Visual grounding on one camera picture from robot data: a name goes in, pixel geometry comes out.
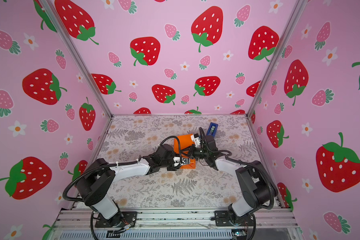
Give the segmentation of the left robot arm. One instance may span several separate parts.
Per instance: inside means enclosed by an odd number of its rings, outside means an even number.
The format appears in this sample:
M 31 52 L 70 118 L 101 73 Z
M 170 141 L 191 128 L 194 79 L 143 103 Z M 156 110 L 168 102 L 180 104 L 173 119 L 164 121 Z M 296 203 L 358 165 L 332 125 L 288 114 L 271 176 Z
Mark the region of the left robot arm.
M 175 153 L 172 146 L 164 144 L 147 156 L 140 156 L 134 162 L 108 163 L 104 159 L 96 160 L 90 168 L 76 179 L 75 186 L 82 201 L 107 221 L 121 220 L 122 213 L 114 200 L 108 195 L 110 186 L 119 180 L 145 176 L 158 172 L 162 168 L 177 171 L 190 163 L 187 156 Z

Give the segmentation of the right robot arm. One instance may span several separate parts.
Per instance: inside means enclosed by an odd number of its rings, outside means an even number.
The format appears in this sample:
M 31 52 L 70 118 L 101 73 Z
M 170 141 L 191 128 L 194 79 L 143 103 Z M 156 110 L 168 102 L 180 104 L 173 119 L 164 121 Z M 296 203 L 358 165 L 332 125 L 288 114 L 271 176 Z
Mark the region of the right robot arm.
M 260 209 L 271 210 L 274 207 L 278 190 L 261 162 L 233 159 L 232 152 L 218 150 L 212 136 L 186 135 L 181 145 L 185 146 L 182 153 L 191 159 L 204 160 L 216 171 L 237 178 L 242 196 L 228 207 L 231 221 L 237 221 Z

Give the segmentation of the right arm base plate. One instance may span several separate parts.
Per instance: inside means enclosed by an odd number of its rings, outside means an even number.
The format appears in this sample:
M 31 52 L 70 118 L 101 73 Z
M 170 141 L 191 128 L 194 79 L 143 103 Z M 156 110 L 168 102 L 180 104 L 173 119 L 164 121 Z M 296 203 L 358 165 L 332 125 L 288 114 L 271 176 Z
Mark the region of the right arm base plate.
M 236 216 L 233 211 L 215 211 L 210 218 L 218 227 L 254 227 L 256 218 L 254 215 Z

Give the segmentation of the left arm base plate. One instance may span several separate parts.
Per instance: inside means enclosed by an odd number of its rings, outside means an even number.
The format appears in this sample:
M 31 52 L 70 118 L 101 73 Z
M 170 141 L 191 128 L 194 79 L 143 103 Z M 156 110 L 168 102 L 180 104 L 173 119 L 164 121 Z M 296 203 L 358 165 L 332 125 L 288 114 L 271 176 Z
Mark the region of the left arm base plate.
M 107 220 L 101 213 L 97 217 L 96 228 L 124 228 L 134 227 L 136 224 L 138 212 L 122 211 L 116 213 Z

